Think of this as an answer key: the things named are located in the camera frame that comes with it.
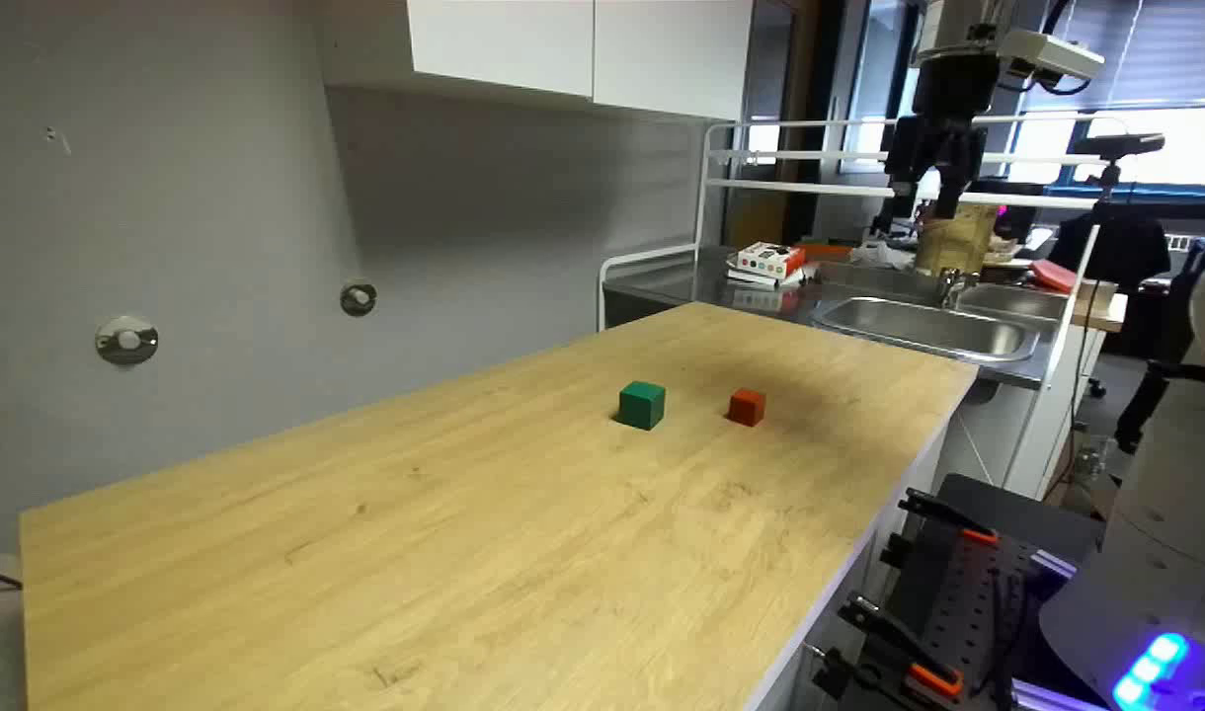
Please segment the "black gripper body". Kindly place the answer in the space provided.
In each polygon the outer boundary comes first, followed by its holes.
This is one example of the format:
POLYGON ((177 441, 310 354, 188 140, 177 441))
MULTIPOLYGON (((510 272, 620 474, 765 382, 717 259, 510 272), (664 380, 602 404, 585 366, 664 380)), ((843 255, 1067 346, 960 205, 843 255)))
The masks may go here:
POLYGON ((985 157, 976 114, 988 109, 997 79, 998 59, 988 50, 926 59, 915 101, 888 136, 884 175, 922 182, 927 170, 960 167, 971 187, 985 157))

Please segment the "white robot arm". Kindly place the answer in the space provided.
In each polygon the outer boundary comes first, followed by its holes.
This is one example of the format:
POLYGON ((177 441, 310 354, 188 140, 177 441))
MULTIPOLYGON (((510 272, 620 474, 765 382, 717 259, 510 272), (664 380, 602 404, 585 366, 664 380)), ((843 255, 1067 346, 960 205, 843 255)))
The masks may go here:
POLYGON ((1018 0, 922 0, 926 14, 914 39, 915 96, 914 109, 884 136, 888 196, 877 224, 888 230, 915 205, 926 175, 942 179, 933 215, 952 216, 960 192, 979 179, 985 125, 979 114, 1002 79, 1056 92, 1101 72, 1101 54, 1058 39, 1056 29, 1070 0, 1050 0, 1037 24, 1013 29, 1018 0))

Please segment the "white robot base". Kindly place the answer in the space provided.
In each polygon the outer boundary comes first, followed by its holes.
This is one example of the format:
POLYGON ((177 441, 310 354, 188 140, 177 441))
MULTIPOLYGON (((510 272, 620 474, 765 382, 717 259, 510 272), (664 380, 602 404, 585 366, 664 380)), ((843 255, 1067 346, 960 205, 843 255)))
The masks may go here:
POLYGON ((1110 711, 1205 711, 1205 267, 1185 316, 1101 546, 1039 610, 1047 646, 1110 711))

